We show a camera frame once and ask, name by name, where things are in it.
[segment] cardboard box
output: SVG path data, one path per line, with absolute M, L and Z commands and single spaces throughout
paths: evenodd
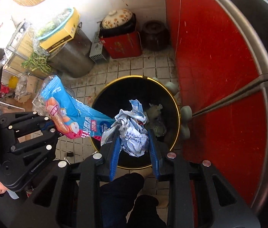
M 20 98 L 19 102 L 20 103 L 25 103 L 27 100 L 30 98 L 35 98 L 37 95 L 38 91 L 41 88 L 43 80 L 35 77 L 35 76 L 28 76 L 27 78 L 27 85 L 26 85 L 26 91 L 29 93 L 22 98 Z
M 41 41 L 40 46 L 48 52 L 52 52 L 56 48 L 72 40 L 75 36 L 79 19 L 80 14 L 74 8 L 74 13 L 71 18 L 69 18 L 69 20 L 66 22 L 65 26 L 61 28 L 61 30 L 50 36 L 48 39 Z

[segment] green vegetables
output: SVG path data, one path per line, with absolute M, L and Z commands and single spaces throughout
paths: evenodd
M 40 69 L 45 74 L 49 74 L 51 72 L 51 66 L 48 65 L 47 58 L 41 57 L 34 52 L 28 60 L 22 63 L 22 66 L 30 71 Z

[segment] crumpled paper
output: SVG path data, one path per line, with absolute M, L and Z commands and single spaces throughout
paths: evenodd
M 144 128 L 147 117 L 144 115 L 142 104 L 136 100 L 130 100 L 131 111 L 120 110 L 115 116 L 114 122 L 108 131 L 102 134 L 101 145 L 113 141 L 114 134 L 120 132 L 121 149 L 131 156 L 140 157 L 149 148 L 148 131 Z

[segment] trash can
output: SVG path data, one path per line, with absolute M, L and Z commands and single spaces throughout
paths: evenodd
M 110 82 L 95 98 L 92 108 L 103 114 L 114 117 L 120 109 L 130 111 L 130 99 L 141 102 L 144 111 L 149 104 L 163 106 L 162 118 L 167 132 L 158 137 L 158 141 L 165 142 L 170 150 L 173 148 L 180 132 L 180 113 L 173 95 L 159 82 L 143 76 L 125 76 Z M 92 144 L 100 150 L 100 141 L 92 138 Z M 141 157 L 132 157 L 123 150 L 120 152 L 118 167 L 126 170 L 137 170 L 151 167 L 149 153 Z

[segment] gripper logo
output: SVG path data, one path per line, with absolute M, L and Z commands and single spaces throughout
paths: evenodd
M 45 160 L 47 159 L 47 157 L 45 157 L 39 164 L 37 164 L 32 170 L 31 172 L 33 173 Z

